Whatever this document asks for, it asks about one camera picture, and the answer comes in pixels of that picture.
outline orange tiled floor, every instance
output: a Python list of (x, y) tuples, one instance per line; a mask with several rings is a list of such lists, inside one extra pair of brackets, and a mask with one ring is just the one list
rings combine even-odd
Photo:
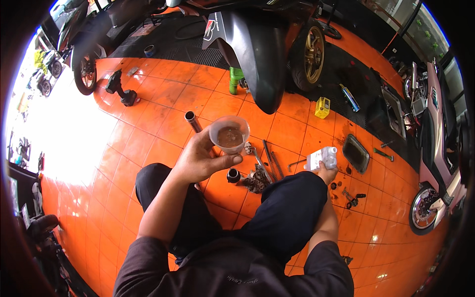
[[(140, 69), (133, 77), (123, 75), (123, 88), (136, 90), (142, 100), (125, 108), (118, 95), (106, 93), (103, 86), (112, 71), (122, 68), (127, 73), (133, 66)], [(408, 203), (417, 192), (418, 175), (390, 148), (383, 151), (395, 155), (394, 162), (374, 155), (364, 175), (347, 171), (351, 165), (340, 152), (348, 133), (368, 151), (380, 145), (355, 123), (333, 111), (321, 120), (313, 116), (314, 102), (287, 93), (278, 112), (266, 115), (244, 90), (237, 96), (228, 93), (229, 72), (222, 69), (138, 58), (102, 59), (97, 69), (101, 87), (91, 96), (82, 96), (72, 75), (63, 73), (38, 131), (46, 153), (44, 210), (59, 216), (58, 234), (66, 254), (97, 294), (111, 296), (116, 273), (137, 234), (143, 211), (133, 190), (135, 175), (153, 162), (175, 164), (194, 133), (183, 119), (188, 110), (202, 126), (222, 115), (248, 120), (249, 141), (266, 162), (261, 140), (267, 139), (284, 175), (303, 170), (301, 163), (288, 172), (287, 164), (323, 146), (336, 146), (340, 186), (331, 190), (331, 197), (340, 223), (340, 253), (354, 258), (349, 267), (355, 295), (410, 296), (425, 279), (447, 223), (426, 236), (411, 232)], [(253, 156), (244, 156), (237, 169), (248, 173), (254, 162)], [(227, 183), (225, 175), (217, 172), (201, 187), (223, 228), (236, 229), (254, 216), (260, 195)], [(347, 210), (344, 187), (367, 198)], [(291, 259), (286, 274), (303, 273), (306, 249)], [(169, 264), (177, 268), (171, 255)]]

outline motorcycle fairing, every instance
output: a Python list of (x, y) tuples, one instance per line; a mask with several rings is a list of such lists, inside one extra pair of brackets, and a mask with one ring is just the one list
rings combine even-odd
[(215, 12), (208, 17), (202, 48), (217, 40), (228, 64), (242, 69), (257, 106), (271, 115), (284, 94), (287, 30), (241, 11)]

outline black rubber mat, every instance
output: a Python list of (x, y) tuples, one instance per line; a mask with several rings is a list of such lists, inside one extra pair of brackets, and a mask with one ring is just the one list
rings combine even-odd
[[(206, 25), (201, 19), (201, 17), (193, 16), (184, 17), (179, 12), (171, 13), (149, 35), (128, 37), (109, 57), (145, 57), (143, 53), (144, 48), (153, 44), (157, 49), (153, 58), (185, 61), (226, 70), (229, 69), (228, 63), (217, 46), (213, 44), (206, 50), (201, 49), (203, 42), (202, 33)], [(311, 101), (317, 101), (321, 96), (329, 98), (332, 110), (355, 122), (379, 139), (384, 139), (384, 137), (377, 135), (375, 131), (366, 125), (366, 112), (374, 99), (382, 96), (381, 85), (386, 85), (400, 100), (403, 109), (407, 110), (404, 100), (400, 98), (392, 86), (389, 86), (381, 79), (376, 71), (368, 68), (346, 51), (328, 42), (325, 43), (323, 69), (318, 83), (319, 87), (315, 90), (303, 92), (296, 87), (289, 74), (286, 81), (286, 91), (301, 94)], [(350, 90), (358, 102), (361, 109), (357, 113), (353, 112), (350, 105), (346, 103), (346, 99), (339, 86), (340, 83)], [(407, 141), (404, 141), (402, 138), (396, 139), (389, 147), (418, 172), (419, 150), (414, 145), (414, 139), (410, 135), (407, 138)]]

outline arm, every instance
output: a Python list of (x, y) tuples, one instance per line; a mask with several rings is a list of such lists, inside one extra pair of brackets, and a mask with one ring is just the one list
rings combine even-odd
[[(320, 162), (320, 168), (321, 169), (318, 172), (318, 176), (320, 176), (328, 186), (335, 179), (338, 168), (327, 170), (323, 162)], [(335, 210), (333, 209), (332, 201), (330, 199), (330, 192), (328, 192), (328, 190), (327, 201), (313, 231), (315, 233), (309, 241), (308, 255), (310, 255), (314, 247), (322, 241), (331, 240), (335, 243), (338, 242), (338, 218), (336, 217)]]
[(180, 222), (189, 184), (204, 181), (216, 171), (242, 162), (239, 154), (211, 158), (209, 152), (213, 145), (209, 139), (209, 126), (190, 139), (143, 214), (137, 238), (157, 238), (168, 246)]

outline pink scooter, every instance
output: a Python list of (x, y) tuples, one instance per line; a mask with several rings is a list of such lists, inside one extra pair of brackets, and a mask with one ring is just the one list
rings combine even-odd
[[(452, 214), (466, 195), (461, 183), (459, 155), (462, 152), (463, 130), (461, 125), (457, 139), (457, 121), (453, 103), (444, 98), (439, 83), (443, 71), (438, 71), (435, 59), (427, 63), (427, 97), (419, 92), (418, 82), (411, 81), (411, 109), (414, 118), (421, 123), (419, 128), (420, 190), (409, 211), (409, 225), (417, 235), (431, 232), (445, 213)], [(417, 66), (412, 65), (412, 77), (417, 77)]]

